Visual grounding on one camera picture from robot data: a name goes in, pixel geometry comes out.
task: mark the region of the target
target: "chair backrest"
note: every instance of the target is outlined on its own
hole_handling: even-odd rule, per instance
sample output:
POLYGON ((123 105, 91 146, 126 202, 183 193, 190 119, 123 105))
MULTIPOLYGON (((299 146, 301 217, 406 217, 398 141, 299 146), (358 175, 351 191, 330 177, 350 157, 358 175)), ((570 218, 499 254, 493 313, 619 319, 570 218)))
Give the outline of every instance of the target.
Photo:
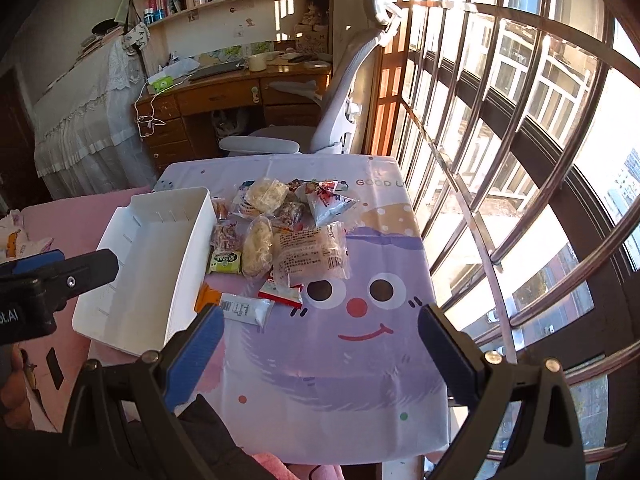
POLYGON ((367 28, 356 33, 347 44, 331 82, 322 96, 321 118, 311 139, 311 152, 341 142, 342 136, 350 127, 346 119, 346 107, 358 69, 384 37, 383 30, 367 28))

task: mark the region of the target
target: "finger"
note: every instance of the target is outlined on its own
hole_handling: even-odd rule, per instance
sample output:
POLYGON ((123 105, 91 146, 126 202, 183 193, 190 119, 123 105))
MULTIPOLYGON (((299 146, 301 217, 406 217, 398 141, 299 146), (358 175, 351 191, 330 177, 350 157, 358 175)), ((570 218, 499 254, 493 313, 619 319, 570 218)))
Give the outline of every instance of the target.
POLYGON ((18 348, 18 345, 14 345, 14 348, 11 352, 11 368, 14 371, 22 370, 24 367, 24 362, 22 360, 22 353, 18 348))
POLYGON ((31 422, 31 406, 28 399, 18 406, 15 410, 11 410, 4 416, 4 423, 8 428, 13 430, 23 430, 29 427, 31 422))
POLYGON ((7 379, 0 390, 0 400, 8 409, 13 410, 20 406, 27 398, 27 387, 24 384, 24 373, 14 372, 7 379))

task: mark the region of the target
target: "cartoon character print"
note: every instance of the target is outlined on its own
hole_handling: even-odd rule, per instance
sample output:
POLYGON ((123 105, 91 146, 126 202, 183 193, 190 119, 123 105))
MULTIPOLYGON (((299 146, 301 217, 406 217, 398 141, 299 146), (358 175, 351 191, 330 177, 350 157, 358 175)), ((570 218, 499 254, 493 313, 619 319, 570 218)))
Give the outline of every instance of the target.
POLYGON ((318 410, 367 410, 440 392, 417 331, 433 299, 419 237, 359 227, 348 234, 348 280, 309 283, 304 308, 276 306, 264 332, 243 330, 263 378, 318 410))

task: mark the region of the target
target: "white plastic bin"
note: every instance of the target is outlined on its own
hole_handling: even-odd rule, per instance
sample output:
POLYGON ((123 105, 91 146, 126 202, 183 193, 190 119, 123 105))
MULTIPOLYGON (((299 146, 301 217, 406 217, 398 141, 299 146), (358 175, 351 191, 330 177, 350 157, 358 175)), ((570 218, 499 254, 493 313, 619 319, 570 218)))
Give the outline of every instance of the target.
POLYGON ((118 276, 80 295, 74 330, 133 355, 162 349, 196 316, 215 223, 205 187, 134 195, 98 245, 118 257, 118 276))

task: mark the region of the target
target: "wooden desk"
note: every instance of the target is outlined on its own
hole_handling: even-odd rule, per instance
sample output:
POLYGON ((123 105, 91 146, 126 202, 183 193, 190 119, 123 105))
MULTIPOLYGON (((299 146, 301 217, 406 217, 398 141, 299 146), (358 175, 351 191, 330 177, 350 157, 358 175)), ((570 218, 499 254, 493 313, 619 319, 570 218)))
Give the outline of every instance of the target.
MULTIPOLYGON (((267 70, 239 70, 191 82, 164 92, 154 100, 154 116, 166 124, 156 126, 144 137, 158 173, 169 164, 222 156, 210 120, 210 112, 243 106, 254 107, 252 125, 317 126, 320 109, 309 99, 269 88, 273 81, 307 82, 315 80, 318 93, 329 82, 328 68, 305 68, 302 63, 269 65, 267 70)), ((140 115, 151 115, 151 95, 138 102, 140 115)), ((142 135, 151 129, 140 125, 142 135)))

